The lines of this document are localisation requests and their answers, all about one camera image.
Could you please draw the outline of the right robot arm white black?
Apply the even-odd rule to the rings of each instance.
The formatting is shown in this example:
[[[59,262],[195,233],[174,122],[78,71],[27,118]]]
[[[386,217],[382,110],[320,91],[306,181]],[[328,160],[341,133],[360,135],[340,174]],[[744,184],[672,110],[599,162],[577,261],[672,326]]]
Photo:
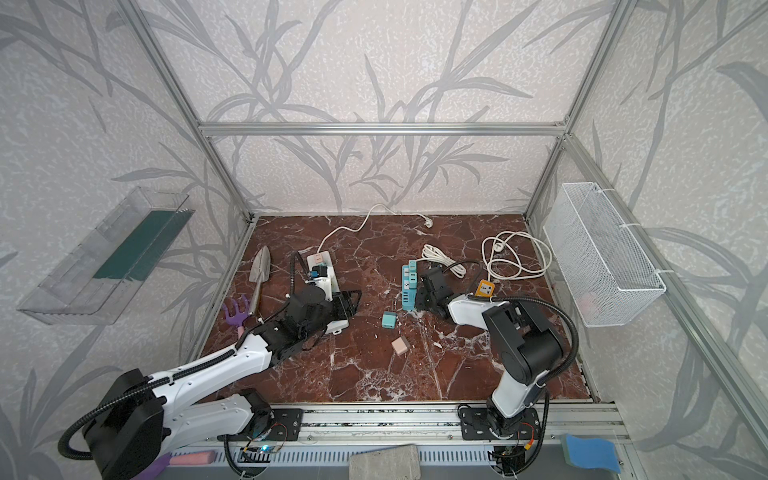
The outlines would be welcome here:
[[[414,308],[488,332],[504,373],[487,402],[485,424],[505,436],[534,409],[548,382],[575,362],[578,329],[565,311],[540,298],[493,296],[482,286],[458,294],[445,279],[448,269],[436,266],[409,276]]]

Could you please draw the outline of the white multicolour power strip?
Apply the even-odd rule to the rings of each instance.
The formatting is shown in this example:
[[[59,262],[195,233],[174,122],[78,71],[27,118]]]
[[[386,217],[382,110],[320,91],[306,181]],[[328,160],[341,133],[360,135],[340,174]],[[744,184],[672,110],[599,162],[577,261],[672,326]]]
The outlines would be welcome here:
[[[336,279],[330,253],[323,251],[311,254],[306,258],[313,282],[320,287],[328,301],[331,301],[334,293],[340,292],[338,280]],[[329,323],[326,328],[327,333],[340,335],[344,329],[349,326],[347,319],[335,320]]]

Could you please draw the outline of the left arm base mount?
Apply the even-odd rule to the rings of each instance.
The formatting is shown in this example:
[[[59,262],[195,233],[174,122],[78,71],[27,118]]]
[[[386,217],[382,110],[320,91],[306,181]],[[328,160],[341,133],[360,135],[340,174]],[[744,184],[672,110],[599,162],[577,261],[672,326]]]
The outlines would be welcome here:
[[[243,441],[294,442],[298,440],[304,411],[300,408],[277,408],[268,417],[257,417],[240,435]]]

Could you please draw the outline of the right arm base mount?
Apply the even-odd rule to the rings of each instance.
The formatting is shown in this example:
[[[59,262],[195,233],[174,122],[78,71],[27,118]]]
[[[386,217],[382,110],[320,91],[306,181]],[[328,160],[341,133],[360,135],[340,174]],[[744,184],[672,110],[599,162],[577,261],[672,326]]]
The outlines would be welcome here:
[[[495,407],[459,404],[457,415],[463,440],[525,440],[540,435],[541,422],[535,408],[525,408],[506,418]]]

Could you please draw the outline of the blue power strip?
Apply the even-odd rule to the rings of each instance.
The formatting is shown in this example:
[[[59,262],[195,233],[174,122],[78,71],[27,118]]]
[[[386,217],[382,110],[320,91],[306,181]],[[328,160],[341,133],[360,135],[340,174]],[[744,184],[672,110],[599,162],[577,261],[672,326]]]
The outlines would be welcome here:
[[[401,302],[402,309],[406,312],[415,310],[415,301],[418,290],[418,261],[409,260],[401,269]]]

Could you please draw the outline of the orange power strip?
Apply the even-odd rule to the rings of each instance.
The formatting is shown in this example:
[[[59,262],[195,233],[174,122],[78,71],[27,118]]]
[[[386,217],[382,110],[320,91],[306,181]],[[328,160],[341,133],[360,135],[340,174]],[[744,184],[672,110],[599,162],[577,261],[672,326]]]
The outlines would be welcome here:
[[[496,286],[489,280],[482,279],[479,281],[474,295],[481,298],[492,298],[495,292]]]

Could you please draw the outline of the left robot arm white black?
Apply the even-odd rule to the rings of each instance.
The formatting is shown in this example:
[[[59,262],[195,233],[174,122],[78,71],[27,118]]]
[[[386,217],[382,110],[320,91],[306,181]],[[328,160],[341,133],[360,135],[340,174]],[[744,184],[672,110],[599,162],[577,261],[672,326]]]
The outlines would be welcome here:
[[[99,405],[61,434],[58,453],[94,462],[104,479],[133,479],[180,447],[254,429],[269,415],[256,391],[207,396],[301,352],[330,323],[354,317],[361,296],[307,285],[231,346],[149,376],[138,369],[120,375]]]

